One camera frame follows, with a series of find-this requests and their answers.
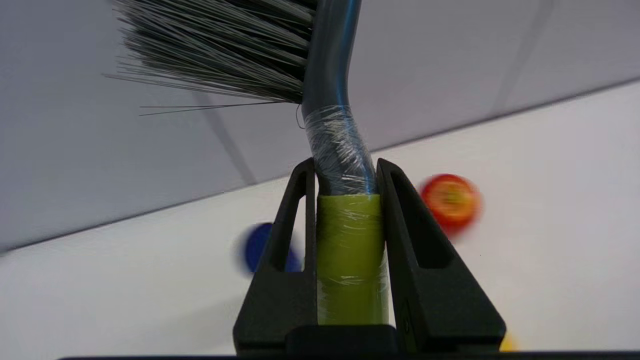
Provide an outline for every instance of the brush handle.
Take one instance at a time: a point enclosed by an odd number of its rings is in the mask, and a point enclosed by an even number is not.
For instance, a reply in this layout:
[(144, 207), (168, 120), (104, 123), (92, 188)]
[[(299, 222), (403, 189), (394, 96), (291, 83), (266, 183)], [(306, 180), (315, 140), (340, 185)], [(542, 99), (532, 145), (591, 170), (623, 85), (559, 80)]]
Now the brush handle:
[(319, 196), (318, 324), (388, 322), (380, 195)]
[(360, 0), (318, 0), (303, 84), (302, 116), (349, 106), (347, 78)]
[(325, 106), (305, 117), (320, 195), (378, 192), (371, 155), (349, 106)]

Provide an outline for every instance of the brush bristles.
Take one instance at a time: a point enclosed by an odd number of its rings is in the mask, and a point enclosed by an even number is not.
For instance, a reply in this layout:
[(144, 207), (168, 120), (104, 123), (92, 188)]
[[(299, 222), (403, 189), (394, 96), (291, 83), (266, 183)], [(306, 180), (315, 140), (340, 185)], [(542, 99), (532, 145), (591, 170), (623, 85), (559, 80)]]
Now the brush bristles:
[(116, 0), (132, 51), (115, 78), (300, 103), (315, 1)]

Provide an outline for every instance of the brush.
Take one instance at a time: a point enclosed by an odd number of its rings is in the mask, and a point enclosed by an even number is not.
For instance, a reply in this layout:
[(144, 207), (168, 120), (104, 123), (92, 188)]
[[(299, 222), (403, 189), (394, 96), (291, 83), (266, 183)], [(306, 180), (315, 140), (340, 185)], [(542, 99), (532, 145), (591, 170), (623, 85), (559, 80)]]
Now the brush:
[(360, 0), (116, 0), (114, 78), (301, 105), (319, 183), (318, 322), (387, 321), (381, 206), (347, 92)]

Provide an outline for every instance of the white surface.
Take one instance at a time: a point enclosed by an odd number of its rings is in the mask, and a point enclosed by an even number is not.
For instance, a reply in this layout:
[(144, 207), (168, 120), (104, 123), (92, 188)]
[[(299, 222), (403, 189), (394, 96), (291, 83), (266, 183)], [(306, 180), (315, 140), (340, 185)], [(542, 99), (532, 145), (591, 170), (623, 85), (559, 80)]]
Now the white surface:
[[(640, 344), (640, 84), (379, 152), (484, 197), (456, 241), (522, 349)], [(233, 352), (237, 240), (286, 179), (0, 258), (0, 358)]]

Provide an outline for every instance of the plastic wrap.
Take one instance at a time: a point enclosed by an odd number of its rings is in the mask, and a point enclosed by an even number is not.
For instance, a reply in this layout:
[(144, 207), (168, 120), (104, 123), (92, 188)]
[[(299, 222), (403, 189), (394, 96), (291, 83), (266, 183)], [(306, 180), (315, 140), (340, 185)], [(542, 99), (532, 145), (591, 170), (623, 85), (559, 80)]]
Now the plastic wrap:
[(319, 196), (318, 323), (387, 323), (380, 195)]
[(380, 196), (371, 156), (347, 106), (305, 118), (320, 196), (318, 323), (387, 323), (387, 268)]
[(305, 117), (320, 194), (377, 193), (371, 155), (349, 106), (326, 106)]

